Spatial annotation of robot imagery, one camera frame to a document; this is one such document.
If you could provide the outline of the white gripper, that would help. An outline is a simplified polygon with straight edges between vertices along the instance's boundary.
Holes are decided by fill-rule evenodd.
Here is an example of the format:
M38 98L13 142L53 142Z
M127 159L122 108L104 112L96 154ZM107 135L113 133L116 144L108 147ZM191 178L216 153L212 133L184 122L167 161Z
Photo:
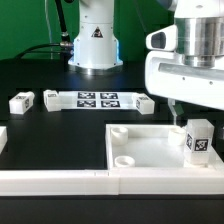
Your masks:
M224 110L224 55L215 59L213 68L184 65L183 56L175 52L175 25L149 34L146 46L150 50L145 61L146 89L168 98L174 125L184 113L175 100Z

